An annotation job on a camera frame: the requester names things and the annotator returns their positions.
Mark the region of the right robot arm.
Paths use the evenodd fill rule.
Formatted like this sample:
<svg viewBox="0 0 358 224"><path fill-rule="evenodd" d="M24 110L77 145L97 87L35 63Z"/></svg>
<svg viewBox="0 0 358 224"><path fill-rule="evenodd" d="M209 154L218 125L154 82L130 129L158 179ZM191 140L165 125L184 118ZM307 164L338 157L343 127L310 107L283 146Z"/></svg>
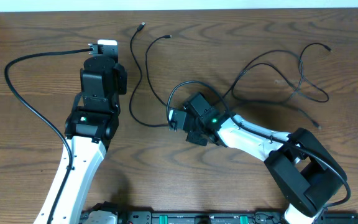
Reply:
<svg viewBox="0 0 358 224"><path fill-rule="evenodd" d="M347 175L308 130L272 131L233 112L220 112L202 93L189 97L183 109L169 109L170 129L186 140L239 149L261 160L288 200L285 223L314 223L330 207L329 200L347 182Z"/></svg>

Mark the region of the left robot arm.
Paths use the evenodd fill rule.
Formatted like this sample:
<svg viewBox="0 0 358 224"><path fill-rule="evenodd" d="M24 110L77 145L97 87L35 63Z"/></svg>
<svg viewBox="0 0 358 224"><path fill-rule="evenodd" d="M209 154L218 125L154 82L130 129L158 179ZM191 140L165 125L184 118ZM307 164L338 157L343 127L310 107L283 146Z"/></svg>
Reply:
<svg viewBox="0 0 358 224"><path fill-rule="evenodd" d="M93 177L119 126L127 72L118 43L101 39L80 70L81 91L65 123L67 146L36 223L78 223Z"/></svg>

